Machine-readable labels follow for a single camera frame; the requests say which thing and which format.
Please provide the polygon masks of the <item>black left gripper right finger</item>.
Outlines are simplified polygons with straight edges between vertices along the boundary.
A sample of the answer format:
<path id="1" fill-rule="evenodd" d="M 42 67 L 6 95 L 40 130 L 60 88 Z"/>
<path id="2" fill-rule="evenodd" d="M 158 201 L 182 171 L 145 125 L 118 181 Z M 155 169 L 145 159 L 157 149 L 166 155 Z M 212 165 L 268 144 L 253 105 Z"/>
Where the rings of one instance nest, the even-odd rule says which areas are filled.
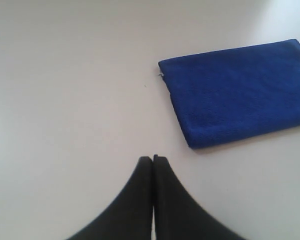
<path id="1" fill-rule="evenodd" d="M 164 156 L 153 156 L 152 202 L 157 240 L 243 240 L 187 192 Z"/>

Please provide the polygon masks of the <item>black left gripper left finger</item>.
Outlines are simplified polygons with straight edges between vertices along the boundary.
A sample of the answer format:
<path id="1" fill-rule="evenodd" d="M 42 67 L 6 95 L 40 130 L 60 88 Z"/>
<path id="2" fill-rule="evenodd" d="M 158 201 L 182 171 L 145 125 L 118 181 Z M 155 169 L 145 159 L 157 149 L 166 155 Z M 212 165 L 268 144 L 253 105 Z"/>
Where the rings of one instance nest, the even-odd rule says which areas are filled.
<path id="1" fill-rule="evenodd" d="M 150 157 L 142 156 L 113 202 L 71 240 L 150 240 L 153 202 Z"/>

